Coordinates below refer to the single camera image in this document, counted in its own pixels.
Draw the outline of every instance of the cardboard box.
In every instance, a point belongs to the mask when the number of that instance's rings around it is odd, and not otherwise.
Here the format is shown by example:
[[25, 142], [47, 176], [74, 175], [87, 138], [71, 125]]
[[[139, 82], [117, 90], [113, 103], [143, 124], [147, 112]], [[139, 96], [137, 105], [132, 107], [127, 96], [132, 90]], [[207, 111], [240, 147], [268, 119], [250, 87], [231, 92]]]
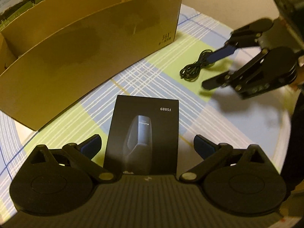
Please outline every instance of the cardboard box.
[[0, 110], [39, 130], [104, 81], [172, 43], [180, 6], [181, 0], [40, 2], [0, 33]]
[[178, 100], [118, 95], [103, 167], [113, 173], [176, 174]]
[[284, 216], [304, 215], [304, 180], [300, 182], [290, 196], [280, 206], [280, 213]]

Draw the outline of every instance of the metal rivet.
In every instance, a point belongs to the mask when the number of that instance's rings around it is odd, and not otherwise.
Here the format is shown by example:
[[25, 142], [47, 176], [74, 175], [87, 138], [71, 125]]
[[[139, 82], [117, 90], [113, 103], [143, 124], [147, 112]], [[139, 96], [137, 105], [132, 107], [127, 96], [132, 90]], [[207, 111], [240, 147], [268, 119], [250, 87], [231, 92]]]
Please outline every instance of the metal rivet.
[[193, 172], [186, 172], [182, 174], [181, 177], [185, 180], [192, 181], [197, 178], [197, 175]]
[[263, 50], [262, 50], [262, 53], [263, 54], [266, 54], [268, 52], [268, 49], [267, 48], [264, 48]]
[[148, 181], [151, 181], [151, 180], [152, 180], [152, 177], [145, 177], [144, 180], [147, 181], [147, 182], [148, 182]]
[[239, 90], [241, 90], [241, 88], [242, 88], [241, 85], [237, 85], [237, 86], [235, 87], [235, 90], [236, 90], [236, 91], [239, 91]]
[[109, 181], [114, 178], [114, 175], [111, 172], [104, 172], [104, 173], [101, 173], [98, 177], [101, 180]]
[[300, 67], [304, 66], [304, 55], [302, 55], [298, 58], [298, 65]]

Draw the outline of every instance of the plaid tablecloth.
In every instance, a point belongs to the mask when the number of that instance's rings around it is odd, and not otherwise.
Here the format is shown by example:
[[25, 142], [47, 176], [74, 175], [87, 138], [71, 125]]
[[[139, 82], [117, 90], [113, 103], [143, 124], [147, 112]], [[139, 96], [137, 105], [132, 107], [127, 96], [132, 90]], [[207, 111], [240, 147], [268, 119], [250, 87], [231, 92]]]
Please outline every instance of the plaid tablecloth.
[[102, 137], [102, 149], [93, 159], [103, 164], [107, 136], [118, 94], [179, 100], [177, 175], [201, 162], [193, 138], [201, 134], [215, 143], [235, 148], [259, 144], [280, 171], [288, 144], [290, 119], [288, 90], [282, 88], [242, 101], [229, 87], [201, 89], [201, 81], [238, 68], [259, 52], [238, 50], [228, 59], [201, 71], [195, 82], [186, 82], [179, 71], [197, 60], [204, 49], [216, 49], [229, 38], [231, 29], [187, 6], [181, 7], [174, 43], [132, 65], [100, 85], [40, 132], [31, 131], [0, 112], [0, 219], [15, 212], [9, 186], [18, 169], [37, 144], [61, 148], [80, 143], [93, 134]]

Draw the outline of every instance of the product image on box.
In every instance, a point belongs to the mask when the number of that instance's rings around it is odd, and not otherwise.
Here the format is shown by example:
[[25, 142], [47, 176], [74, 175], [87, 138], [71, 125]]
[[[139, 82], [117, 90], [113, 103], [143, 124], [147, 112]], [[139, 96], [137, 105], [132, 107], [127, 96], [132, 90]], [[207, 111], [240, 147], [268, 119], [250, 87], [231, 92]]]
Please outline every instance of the product image on box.
[[118, 95], [103, 167], [115, 174], [176, 174], [178, 100]]
[[152, 125], [149, 117], [136, 116], [124, 146], [124, 173], [149, 174], [152, 165]]

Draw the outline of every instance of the black sleeve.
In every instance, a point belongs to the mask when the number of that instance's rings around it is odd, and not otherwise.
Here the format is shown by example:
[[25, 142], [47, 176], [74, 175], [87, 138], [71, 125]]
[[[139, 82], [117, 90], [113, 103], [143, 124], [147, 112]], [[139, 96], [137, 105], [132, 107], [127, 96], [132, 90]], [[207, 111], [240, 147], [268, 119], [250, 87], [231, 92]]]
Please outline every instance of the black sleeve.
[[287, 195], [304, 179], [304, 95], [301, 93], [291, 119], [291, 132], [281, 176]]

